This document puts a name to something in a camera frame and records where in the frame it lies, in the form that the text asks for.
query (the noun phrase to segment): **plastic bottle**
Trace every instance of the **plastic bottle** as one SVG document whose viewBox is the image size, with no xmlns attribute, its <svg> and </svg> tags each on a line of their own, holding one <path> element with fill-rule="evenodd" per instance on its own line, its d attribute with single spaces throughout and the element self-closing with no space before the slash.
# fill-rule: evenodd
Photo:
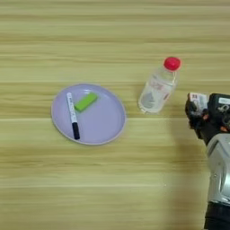
<svg viewBox="0 0 230 230">
<path fill-rule="evenodd" d="M 138 100 L 140 110 L 155 113 L 163 108 L 178 83 L 180 65 L 178 58 L 168 57 L 164 66 L 153 73 Z"/>
</svg>

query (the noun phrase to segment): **white marker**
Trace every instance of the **white marker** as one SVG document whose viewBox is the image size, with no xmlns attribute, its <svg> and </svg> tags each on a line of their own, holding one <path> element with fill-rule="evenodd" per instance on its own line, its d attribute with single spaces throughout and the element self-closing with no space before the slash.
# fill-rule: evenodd
<svg viewBox="0 0 230 230">
<path fill-rule="evenodd" d="M 68 109 L 69 109 L 70 119 L 71 119 L 73 131 L 74 131 L 74 137 L 76 140 L 78 140 L 80 139 L 80 134 L 79 134 L 79 128 L 78 128 L 77 119 L 75 115 L 75 106 L 73 103 L 73 97 L 71 93 L 67 93 L 66 97 L 68 101 Z"/>
</svg>

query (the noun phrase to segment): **black marker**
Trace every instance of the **black marker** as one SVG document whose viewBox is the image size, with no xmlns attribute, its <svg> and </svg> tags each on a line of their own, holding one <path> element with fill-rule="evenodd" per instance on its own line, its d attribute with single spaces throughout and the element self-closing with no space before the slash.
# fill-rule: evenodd
<svg viewBox="0 0 230 230">
<path fill-rule="evenodd" d="M 79 128 L 78 128 L 77 119 L 76 119 L 76 115 L 75 115 L 75 106 L 73 103 L 72 94 L 67 93 L 66 96 L 67 96 L 68 109 L 69 109 L 70 119 L 72 122 L 75 140 L 78 140 L 78 139 L 80 139 L 80 134 L 79 134 Z"/>
</svg>

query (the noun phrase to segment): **green eraser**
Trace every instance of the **green eraser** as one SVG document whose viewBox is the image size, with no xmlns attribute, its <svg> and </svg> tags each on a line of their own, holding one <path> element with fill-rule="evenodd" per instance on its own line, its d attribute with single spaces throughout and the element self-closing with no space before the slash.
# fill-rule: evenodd
<svg viewBox="0 0 230 230">
<path fill-rule="evenodd" d="M 82 100 L 75 104 L 75 109 L 77 111 L 85 110 L 89 105 L 97 100 L 97 94 L 89 93 Z"/>
</svg>

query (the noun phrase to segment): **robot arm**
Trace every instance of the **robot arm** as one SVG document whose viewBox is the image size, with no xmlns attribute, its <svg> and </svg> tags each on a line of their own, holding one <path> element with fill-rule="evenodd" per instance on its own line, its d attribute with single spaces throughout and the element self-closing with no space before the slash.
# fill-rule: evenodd
<svg viewBox="0 0 230 230">
<path fill-rule="evenodd" d="M 229 102 L 228 95 L 212 94 L 207 106 L 203 108 L 190 97 L 185 107 L 190 127 L 207 145 L 208 167 L 211 172 L 205 223 L 207 230 L 230 230 Z"/>
</svg>

